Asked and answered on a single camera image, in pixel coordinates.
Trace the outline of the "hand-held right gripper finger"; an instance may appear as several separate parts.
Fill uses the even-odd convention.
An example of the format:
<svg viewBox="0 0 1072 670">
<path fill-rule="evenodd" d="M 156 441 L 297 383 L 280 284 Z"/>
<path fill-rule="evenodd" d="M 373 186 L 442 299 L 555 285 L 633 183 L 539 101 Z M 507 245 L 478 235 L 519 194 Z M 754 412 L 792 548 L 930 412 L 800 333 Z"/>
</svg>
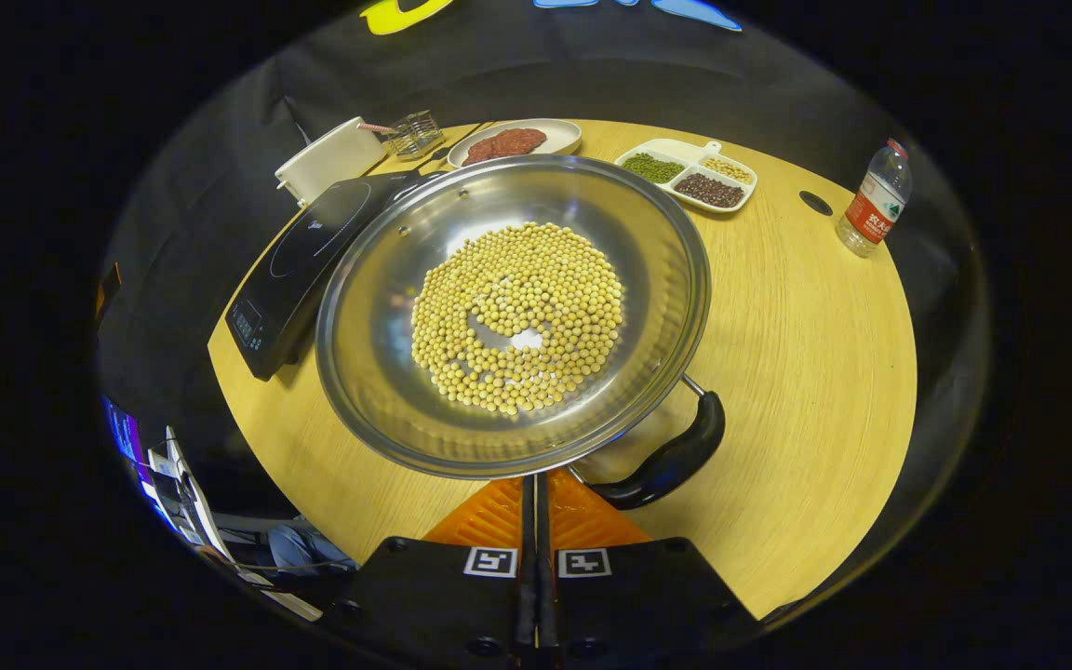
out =
<svg viewBox="0 0 1072 670">
<path fill-rule="evenodd" d="M 530 478 L 498 480 L 425 537 L 388 537 L 342 585 L 332 632 L 391 669 L 513 669 L 536 632 Z"/>
<path fill-rule="evenodd" d="M 760 637 L 696 544 L 654 540 L 577 476 L 536 479 L 537 644 L 556 667 L 720 667 Z"/>
</svg>

